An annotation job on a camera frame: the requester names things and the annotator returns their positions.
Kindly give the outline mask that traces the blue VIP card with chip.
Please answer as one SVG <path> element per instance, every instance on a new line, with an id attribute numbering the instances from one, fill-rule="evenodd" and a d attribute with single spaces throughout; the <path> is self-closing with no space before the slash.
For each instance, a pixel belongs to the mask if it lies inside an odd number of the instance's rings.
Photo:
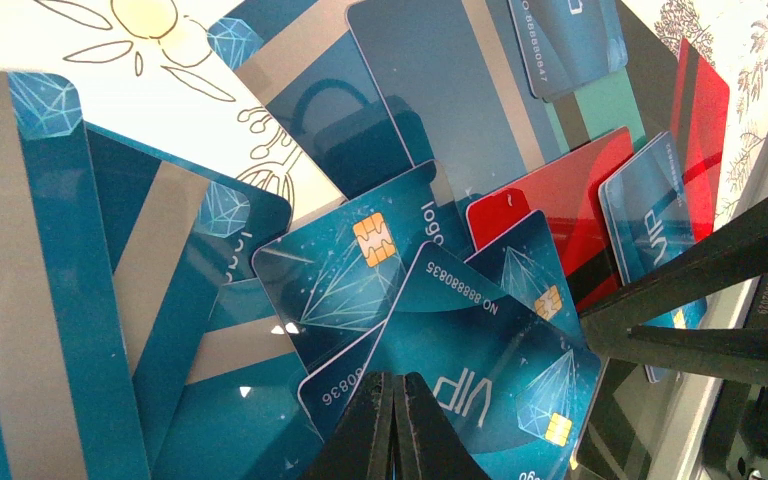
<path id="1" fill-rule="evenodd" d="M 423 244 L 385 321 L 308 388 L 335 421 L 364 373 L 420 374 L 489 479 L 561 479 L 601 368 L 581 342 Z"/>

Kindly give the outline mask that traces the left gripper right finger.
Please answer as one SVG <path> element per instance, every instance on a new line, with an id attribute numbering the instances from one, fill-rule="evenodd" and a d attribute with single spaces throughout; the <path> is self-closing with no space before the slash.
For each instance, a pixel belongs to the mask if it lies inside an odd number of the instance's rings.
<path id="1" fill-rule="evenodd" d="M 488 477 L 416 372 L 395 377 L 393 441 L 395 479 Z"/>

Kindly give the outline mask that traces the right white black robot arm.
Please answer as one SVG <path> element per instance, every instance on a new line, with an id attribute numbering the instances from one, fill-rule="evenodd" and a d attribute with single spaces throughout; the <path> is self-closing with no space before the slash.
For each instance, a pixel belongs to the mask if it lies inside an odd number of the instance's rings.
<path id="1" fill-rule="evenodd" d="M 587 309 L 607 371 L 577 479 L 768 479 L 768 182 L 742 214 Z"/>

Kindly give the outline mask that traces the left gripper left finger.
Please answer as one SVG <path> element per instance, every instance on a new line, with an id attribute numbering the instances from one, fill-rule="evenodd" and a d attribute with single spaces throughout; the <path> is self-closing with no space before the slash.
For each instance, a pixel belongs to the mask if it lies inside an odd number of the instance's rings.
<path id="1" fill-rule="evenodd" d="M 390 479 L 394 376 L 366 374 L 302 479 Z"/>

